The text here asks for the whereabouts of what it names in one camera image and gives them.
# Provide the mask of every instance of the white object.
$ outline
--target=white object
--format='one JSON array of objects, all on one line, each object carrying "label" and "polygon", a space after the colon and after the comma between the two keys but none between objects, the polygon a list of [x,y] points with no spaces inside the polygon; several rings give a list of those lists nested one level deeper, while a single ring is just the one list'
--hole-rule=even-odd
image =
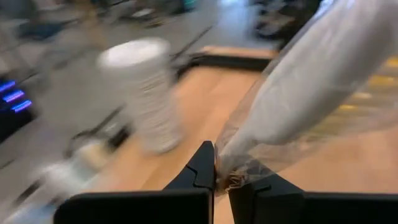
[{"label": "white object", "polygon": [[133,40],[103,52],[98,66],[125,99],[144,148],[166,152],[181,140],[171,95],[169,44],[158,38]]},{"label": "white object", "polygon": [[220,154],[220,175],[234,156],[263,143],[283,145],[317,124],[397,51],[398,1],[341,0],[272,71],[250,114]]}]

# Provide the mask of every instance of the transparent plastic bag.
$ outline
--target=transparent plastic bag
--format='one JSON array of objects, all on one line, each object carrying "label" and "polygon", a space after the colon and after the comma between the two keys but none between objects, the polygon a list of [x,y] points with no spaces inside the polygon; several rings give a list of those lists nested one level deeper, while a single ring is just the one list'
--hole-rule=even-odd
[{"label": "transparent plastic bag", "polygon": [[221,191],[332,139],[398,123],[397,10],[398,1],[337,1],[270,63],[269,78],[254,84],[216,142]]}]

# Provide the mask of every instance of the desk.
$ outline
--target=desk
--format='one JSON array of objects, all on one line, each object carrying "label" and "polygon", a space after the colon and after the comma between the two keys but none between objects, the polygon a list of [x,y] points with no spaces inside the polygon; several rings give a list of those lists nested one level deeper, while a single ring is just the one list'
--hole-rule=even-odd
[{"label": "desk", "polygon": [[[208,53],[275,55],[266,50],[207,47]],[[120,148],[105,168],[95,192],[160,190],[194,155],[204,140],[215,142],[228,116],[260,73],[195,67],[176,85],[174,94],[185,139],[174,150],[156,156],[141,149],[138,136]],[[343,139],[279,174],[304,190],[398,193],[398,127]],[[228,197],[216,199],[215,223],[233,223]]]}]

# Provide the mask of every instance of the gray floor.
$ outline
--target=gray floor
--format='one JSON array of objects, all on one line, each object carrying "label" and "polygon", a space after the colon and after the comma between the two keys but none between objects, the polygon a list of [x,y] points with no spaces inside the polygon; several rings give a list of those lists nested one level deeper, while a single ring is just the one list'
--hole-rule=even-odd
[{"label": "gray floor", "polygon": [[[110,46],[157,36],[171,43],[171,53],[183,49],[209,26],[213,27],[186,54],[205,45],[270,48],[271,44],[250,37],[255,10],[255,6],[241,0],[199,0],[197,10],[160,27],[143,29],[107,21],[104,29]],[[65,33],[64,43],[75,47],[89,44],[77,28]],[[0,162],[16,158],[0,170],[0,202],[14,199],[32,182],[37,170],[59,160],[73,134],[94,126],[122,103],[98,74],[95,67],[98,54],[97,50],[87,50],[67,67],[52,72],[50,88],[35,97],[40,117],[0,144]]]}]

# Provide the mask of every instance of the stack of paper cups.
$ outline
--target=stack of paper cups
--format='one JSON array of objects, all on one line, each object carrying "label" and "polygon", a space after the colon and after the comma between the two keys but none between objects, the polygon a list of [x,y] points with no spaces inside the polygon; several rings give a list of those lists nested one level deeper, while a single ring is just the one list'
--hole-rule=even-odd
[{"label": "stack of paper cups", "polygon": [[103,52],[98,66],[126,102],[144,148],[154,152],[173,149],[181,140],[179,120],[171,94],[169,44],[145,38]]}]

